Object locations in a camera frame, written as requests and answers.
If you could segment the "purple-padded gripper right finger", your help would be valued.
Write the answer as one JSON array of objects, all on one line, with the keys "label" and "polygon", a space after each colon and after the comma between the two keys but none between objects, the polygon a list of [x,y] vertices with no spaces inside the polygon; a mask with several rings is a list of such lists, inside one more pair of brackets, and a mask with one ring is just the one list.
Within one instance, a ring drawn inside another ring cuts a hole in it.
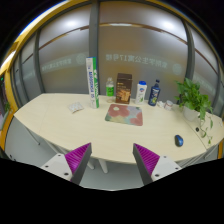
[{"label": "purple-padded gripper right finger", "polygon": [[133,144],[133,155],[144,185],[181,170],[168,156],[159,156],[136,143]]}]

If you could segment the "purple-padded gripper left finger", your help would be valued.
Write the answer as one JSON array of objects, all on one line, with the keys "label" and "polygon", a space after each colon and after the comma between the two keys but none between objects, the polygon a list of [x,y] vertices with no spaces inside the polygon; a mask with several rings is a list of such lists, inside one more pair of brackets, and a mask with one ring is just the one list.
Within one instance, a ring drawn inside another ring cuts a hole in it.
[{"label": "purple-padded gripper left finger", "polygon": [[76,185],[79,185],[92,154],[90,143],[67,154],[57,153],[41,168]]}]

